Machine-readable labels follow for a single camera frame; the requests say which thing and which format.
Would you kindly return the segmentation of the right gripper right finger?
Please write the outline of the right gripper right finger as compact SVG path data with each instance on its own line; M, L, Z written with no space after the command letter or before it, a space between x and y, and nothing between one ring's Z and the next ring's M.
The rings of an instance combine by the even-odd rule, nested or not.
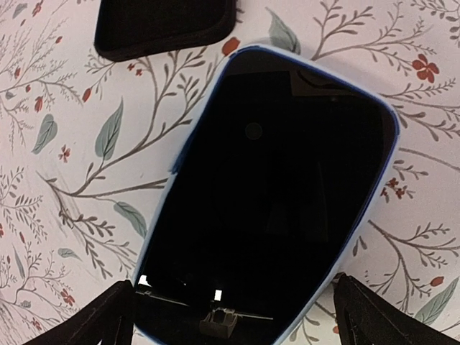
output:
M459 341L405 315L349 275L334 285L333 301L342 344L456 345Z

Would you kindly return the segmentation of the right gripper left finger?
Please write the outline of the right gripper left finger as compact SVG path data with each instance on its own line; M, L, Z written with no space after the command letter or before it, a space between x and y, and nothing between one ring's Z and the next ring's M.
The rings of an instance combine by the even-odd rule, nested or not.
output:
M36 345L130 344L134 330L134 288L115 282L85 308L39 335Z

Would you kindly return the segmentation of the phone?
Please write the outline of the phone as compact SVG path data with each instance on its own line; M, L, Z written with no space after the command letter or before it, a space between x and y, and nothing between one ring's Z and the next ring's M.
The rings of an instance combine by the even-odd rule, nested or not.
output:
M335 275L395 110L291 52L231 55L170 169L136 273L156 344L281 344Z

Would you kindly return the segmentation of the black phone case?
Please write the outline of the black phone case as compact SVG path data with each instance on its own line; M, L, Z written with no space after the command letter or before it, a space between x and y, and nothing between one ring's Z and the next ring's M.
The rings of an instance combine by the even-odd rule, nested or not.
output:
M121 62L221 41L236 24L236 2L102 1L94 48Z

